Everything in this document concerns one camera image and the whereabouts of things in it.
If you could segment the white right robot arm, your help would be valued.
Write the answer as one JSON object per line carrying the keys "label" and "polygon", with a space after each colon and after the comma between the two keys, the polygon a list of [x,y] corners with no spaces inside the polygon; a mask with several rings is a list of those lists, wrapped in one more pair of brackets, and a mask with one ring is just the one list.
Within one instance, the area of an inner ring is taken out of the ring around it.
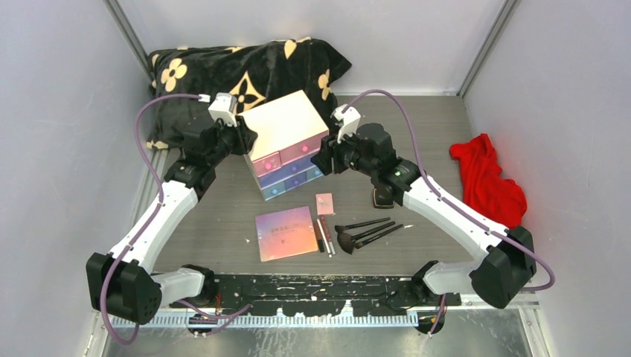
{"label": "white right robot arm", "polygon": [[536,273],[527,229],[493,222],[446,192],[416,163],[396,154],[391,136],[378,123],[364,124],[351,135],[324,136],[312,162],[326,176],[345,170],[365,174],[375,189],[428,219],[469,253],[468,262],[430,261],[413,275],[413,295],[422,305],[432,305],[441,295],[477,294],[503,309]]}

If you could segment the black square compact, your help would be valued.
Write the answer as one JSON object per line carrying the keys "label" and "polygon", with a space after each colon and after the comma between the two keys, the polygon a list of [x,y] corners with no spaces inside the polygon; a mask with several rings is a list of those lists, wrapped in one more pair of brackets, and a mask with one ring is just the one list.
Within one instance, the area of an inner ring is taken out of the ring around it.
{"label": "black square compact", "polygon": [[392,209],[394,207],[393,189],[389,185],[376,186],[372,197],[376,209]]}

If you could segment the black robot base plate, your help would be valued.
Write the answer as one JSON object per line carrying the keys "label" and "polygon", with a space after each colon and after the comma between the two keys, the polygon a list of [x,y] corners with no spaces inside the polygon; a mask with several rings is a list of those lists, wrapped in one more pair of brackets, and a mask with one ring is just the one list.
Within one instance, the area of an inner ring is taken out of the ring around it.
{"label": "black robot base plate", "polygon": [[353,275],[219,274],[217,291],[199,308],[231,314],[251,304],[253,316],[337,316],[346,304],[354,317],[395,316],[413,308],[434,311],[439,298],[422,293],[410,277]]}

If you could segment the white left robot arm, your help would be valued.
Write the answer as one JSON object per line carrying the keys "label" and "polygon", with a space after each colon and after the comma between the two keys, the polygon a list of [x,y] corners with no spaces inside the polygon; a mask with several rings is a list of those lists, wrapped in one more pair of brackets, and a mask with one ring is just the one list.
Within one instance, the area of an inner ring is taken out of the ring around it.
{"label": "white left robot arm", "polygon": [[109,253],[94,253],[86,263],[94,309],[145,325],[163,306],[210,306],[217,297],[214,272],[193,264],[156,273],[161,250],[216,178],[216,167],[230,155],[249,153],[258,134],[242,117],[236,126],[221,120],[205,129],[190,128],[180,156],[161,180],[157,197],[131,231]]}

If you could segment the white pink drawer organizer box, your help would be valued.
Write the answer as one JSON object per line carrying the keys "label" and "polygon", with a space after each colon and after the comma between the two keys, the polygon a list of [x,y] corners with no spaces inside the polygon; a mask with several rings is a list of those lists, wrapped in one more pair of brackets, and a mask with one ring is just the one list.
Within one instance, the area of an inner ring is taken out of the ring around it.
{"label": "white pink drawer organizer box", "polygon": [[241,114],[257,133],[246,163],[265,201],[322,177],[311,162],[317,153],[282,165],[279,150],[328,131],[316,108],[303,91],[295,91]]}

